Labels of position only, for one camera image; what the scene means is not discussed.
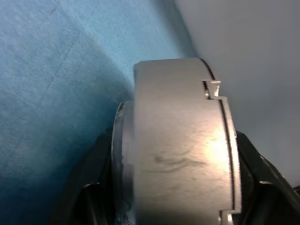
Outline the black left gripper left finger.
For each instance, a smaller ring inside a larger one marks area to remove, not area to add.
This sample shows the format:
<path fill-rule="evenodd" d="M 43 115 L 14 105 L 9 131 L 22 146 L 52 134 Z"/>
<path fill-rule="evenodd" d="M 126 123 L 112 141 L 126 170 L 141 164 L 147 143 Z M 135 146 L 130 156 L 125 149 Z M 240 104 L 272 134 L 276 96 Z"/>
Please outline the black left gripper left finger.
<path fill-rule="evenodd" d="M 76 163 L 48 225 L 131 225 L 131 132 L 107 130 Z"/>

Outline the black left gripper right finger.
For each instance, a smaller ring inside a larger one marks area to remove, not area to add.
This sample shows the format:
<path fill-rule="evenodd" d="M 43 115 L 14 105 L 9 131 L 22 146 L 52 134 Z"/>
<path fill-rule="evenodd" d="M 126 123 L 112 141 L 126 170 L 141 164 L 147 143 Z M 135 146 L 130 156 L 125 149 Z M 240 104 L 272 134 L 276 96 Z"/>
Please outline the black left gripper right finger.
<path fill-rule="evenodd" d="M 241 213 L 235 225 L 300 225 L 300 189 L 293 188 L 248 137 L 237 132 Z"/>

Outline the grey motor housing copper windings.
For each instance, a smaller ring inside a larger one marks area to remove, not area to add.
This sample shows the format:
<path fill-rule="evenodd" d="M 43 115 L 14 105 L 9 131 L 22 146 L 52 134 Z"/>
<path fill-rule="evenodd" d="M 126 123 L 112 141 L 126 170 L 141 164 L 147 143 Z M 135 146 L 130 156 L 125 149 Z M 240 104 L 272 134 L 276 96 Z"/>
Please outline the grey motor housing copper windings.
<path fill-rule="evenodd" d="M 220 81 L 199 58 L 141 61 L 134 75 L 112 133 L 118 225 L 233 225 L 239 170 Z"/>

